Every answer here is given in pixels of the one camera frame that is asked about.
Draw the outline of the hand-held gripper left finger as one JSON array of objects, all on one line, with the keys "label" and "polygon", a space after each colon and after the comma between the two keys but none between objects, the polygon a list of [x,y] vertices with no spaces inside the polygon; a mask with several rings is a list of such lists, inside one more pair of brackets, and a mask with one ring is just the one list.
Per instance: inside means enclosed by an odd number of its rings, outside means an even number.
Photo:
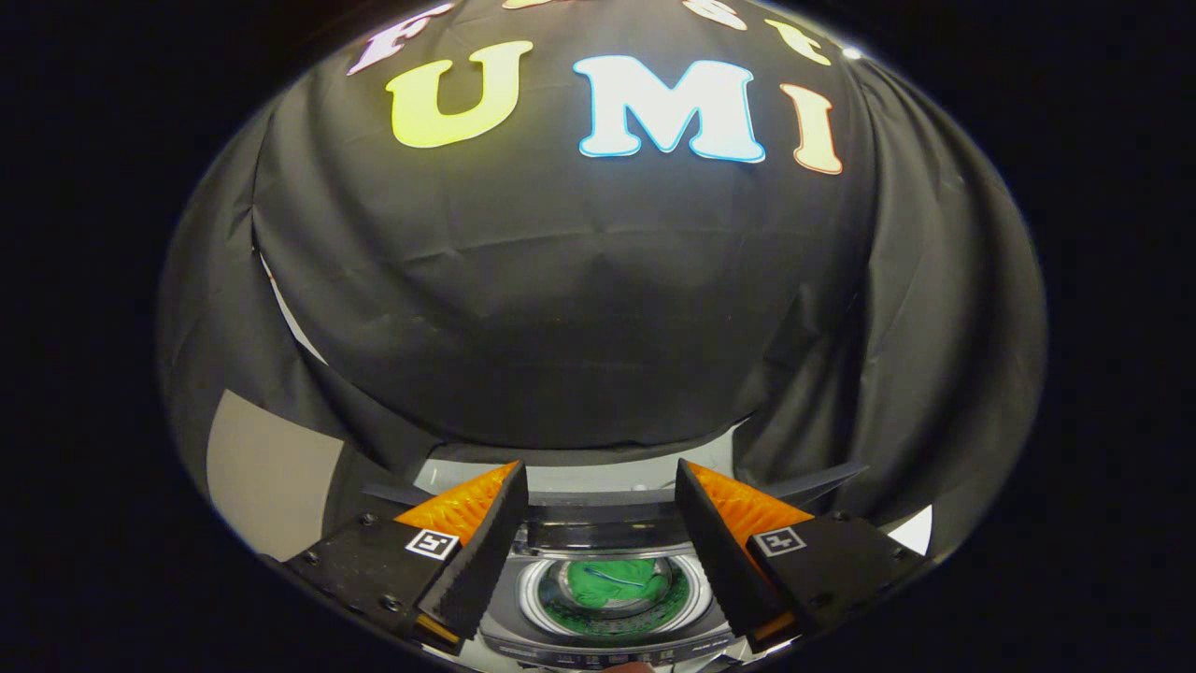
[{"label": "hand-held gripper left finger", "polygon": [[328,608],[405,643],[460,654],[527,514],[525,464],[500,465],[397,516],[366,510],[283,562]]}]

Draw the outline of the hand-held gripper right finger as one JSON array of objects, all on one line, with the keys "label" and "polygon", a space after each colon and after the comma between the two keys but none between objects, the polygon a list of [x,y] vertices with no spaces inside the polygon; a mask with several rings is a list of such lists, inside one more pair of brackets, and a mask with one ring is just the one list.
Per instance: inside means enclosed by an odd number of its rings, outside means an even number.
[{"label": "hand-held gripper right finger", "polygon": [[685,459],[675,503],[732,634],[755,654],[862,617],[926,564],[861,516],[808,514]]}]

